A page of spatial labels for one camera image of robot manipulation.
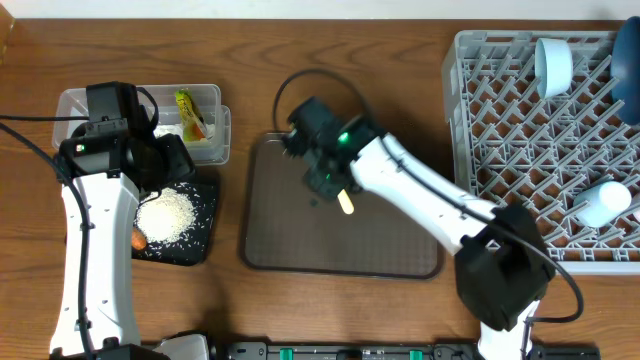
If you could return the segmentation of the cream plastic spoon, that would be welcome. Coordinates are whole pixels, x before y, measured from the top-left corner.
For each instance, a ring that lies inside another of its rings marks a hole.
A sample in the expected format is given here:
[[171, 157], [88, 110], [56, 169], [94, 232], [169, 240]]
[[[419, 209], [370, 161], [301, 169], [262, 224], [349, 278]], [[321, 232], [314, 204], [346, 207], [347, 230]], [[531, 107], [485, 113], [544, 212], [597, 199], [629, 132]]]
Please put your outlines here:
[[345, 189], [338, 193], [337, 200], [344, 214], [351, 215], [354, 213], [354, 205]]

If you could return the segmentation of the white napkin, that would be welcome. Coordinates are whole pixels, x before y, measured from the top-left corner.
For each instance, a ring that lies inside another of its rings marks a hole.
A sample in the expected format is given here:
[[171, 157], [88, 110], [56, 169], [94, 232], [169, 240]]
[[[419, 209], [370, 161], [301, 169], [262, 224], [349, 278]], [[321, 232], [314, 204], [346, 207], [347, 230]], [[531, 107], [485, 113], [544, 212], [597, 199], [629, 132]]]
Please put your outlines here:
[[215, 127], [208, 126], [205, 132], [205, 136], [202, 138], [197, 137], [196, 135], [186, 135], [185, 130], [180, 124], [173, 125], [158, 125], [154, 130], [154, 135], [156, 138], [160, 138], [164, 135], [178, 135], [185, 143], [193, 143], [200, 141], [208, 141], [215, 135]]

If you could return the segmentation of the green snack wrapper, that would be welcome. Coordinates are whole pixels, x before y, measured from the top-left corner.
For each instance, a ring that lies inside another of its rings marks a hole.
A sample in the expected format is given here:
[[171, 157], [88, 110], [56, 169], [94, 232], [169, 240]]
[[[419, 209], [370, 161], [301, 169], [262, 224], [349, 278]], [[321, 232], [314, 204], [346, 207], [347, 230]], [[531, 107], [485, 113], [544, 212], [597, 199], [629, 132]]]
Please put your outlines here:
[[182, 138], [185, 142], [202, 141], [207, 136], [206, 123], [191, 93], [180, 89], [174, 93], [183, 128]]

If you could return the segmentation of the orange carrot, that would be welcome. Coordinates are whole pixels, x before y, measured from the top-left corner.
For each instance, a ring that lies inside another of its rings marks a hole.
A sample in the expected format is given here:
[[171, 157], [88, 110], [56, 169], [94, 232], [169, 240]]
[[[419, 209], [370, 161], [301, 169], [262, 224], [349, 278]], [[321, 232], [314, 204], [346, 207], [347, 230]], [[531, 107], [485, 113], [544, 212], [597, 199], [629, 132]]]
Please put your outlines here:
[[132, 230], [131, 246], [134, 250], [141, 251], [147, 247], [147, 240], [144, 234], [136, 227]]

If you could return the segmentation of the light blue bowl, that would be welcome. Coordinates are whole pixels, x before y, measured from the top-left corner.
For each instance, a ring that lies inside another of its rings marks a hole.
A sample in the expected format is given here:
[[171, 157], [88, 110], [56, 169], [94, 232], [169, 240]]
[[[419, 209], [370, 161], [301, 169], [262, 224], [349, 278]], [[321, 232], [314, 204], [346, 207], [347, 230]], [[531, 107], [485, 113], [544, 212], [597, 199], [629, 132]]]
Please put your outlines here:
[[569, 90], [573, 78], [573, 57], [564, 40], [539, 38], [534, 52], [536, 87], [541, 99], [558, 96]]

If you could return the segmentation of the small blue cup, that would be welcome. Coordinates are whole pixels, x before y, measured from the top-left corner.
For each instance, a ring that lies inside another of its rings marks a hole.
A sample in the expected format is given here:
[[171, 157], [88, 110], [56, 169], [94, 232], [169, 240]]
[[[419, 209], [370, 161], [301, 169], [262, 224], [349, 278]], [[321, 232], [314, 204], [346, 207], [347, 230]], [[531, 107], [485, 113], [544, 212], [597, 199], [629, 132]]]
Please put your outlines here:
[[577, 219], [585, 226], [599, 228], [619, 216], [631, 204], [631, 192], [621, 183], [608, 181], [578, 194], [573, 201]]

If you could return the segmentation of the dark blue plate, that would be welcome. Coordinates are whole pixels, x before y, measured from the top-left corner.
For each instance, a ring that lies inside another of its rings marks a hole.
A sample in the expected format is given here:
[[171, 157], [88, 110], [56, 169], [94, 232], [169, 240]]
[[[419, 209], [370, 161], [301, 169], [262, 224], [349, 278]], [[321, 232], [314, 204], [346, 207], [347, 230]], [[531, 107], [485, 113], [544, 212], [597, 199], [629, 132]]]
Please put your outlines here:
[[618, 80], [611, 91], [615, 101], [622, 101], [618, 111], [621, 121], [639, 124], [639, 17], [632, 16], [617, 32], [610, 66], [610, 74]]

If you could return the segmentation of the pink white cup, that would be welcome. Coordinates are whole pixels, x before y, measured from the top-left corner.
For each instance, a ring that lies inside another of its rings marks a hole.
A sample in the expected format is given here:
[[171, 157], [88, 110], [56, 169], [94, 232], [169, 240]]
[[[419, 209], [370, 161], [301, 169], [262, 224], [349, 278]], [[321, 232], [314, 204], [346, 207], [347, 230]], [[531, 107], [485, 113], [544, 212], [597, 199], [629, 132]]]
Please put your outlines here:
[[640, 194], [639, 193], [634, 195], [632, 198], [631, 210], [632, 210], [631, 215], [633, 216], [633, 218], [637, 222], [640, 222]]

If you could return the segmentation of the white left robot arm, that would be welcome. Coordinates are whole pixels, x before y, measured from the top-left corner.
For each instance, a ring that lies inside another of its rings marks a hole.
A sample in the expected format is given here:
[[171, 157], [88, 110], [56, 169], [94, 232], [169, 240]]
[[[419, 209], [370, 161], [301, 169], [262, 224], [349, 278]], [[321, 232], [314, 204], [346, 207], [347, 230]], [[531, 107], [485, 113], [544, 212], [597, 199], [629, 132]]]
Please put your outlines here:
[[161, 359], [141, 343], [132, 296], [132, 230], [142, 193], [195, 173], [183, 140], [156, 137], [173, 85], [85, 88], [86, 109], [61, 140], [66, 256], [53, 359]]

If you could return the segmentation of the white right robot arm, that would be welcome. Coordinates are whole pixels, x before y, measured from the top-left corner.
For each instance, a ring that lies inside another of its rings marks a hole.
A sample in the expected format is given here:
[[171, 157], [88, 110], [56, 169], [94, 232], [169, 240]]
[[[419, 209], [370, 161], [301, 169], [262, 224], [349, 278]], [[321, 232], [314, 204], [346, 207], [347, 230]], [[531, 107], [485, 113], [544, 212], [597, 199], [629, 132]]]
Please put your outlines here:
[[500, 207], [457, 187], [365, 115], [350, 122], [311, 97], [288, 117], [287, 152], [308, 164], [306, 185], [350, 215], [353, 192], [407, 215], [454, 258], [456, 290], [480, 321], [481, 359], [525, 359], [535, 312], [556, 271], [530, 212]]

